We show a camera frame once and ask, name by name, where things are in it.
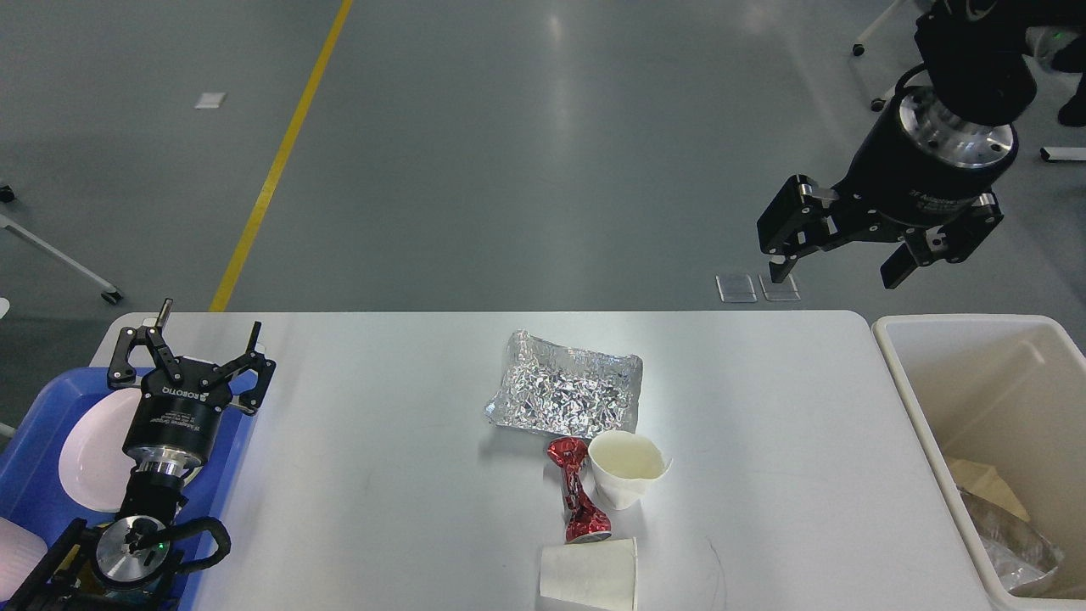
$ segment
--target red candy wrapper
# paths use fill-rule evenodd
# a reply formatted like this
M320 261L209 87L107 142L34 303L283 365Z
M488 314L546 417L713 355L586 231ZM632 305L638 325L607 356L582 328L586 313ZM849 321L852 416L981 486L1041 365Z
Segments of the red candy wrapper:
M592 505L581 486L581 463L589 456L589 446L579 437L561 437L547 446L546 454L565 474L566 508L569 509L566 543L588 544L609 537L610 519Z

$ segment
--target white paper cup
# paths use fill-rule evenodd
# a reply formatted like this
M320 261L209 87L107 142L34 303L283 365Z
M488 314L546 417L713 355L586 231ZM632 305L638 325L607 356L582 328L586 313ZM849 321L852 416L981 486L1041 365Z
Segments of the white paper cup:
M592 475L615 509L626 509L645 496L648 487L671 467L648 437L607 431L589 444Z
M577 609L637 611L637 540L544 547L540 596L576 603Z

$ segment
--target white bowl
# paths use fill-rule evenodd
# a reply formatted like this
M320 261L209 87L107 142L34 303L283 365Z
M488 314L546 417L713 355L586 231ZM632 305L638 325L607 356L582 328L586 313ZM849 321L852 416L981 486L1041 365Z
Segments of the white bowl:
M121 509L136 461L122 446L139 406L139 389L124 389L93 405L72 428L58 471L72 500L91 511Z

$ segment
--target white plastic bin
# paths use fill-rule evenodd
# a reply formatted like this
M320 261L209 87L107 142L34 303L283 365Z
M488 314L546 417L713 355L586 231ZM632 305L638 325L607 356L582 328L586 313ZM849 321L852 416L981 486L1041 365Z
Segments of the white plastic bin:
M1009 609L1086 611L1086 359L1044 317L886 317L873 331L985 588ZM995 466L1066 552L1045 598L1007 594L943 455Z

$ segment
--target aluminum foil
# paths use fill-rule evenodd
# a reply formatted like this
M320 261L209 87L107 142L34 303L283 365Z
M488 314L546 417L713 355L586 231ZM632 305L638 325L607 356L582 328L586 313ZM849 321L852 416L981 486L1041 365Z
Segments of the aluminum foil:
M1044 594L1063 562L1063 550L1001 507L958 492L1003 589L1014 596Z
M591 440L637 428L640 357L567 348L518 331L502 387L483 413L498 427Z

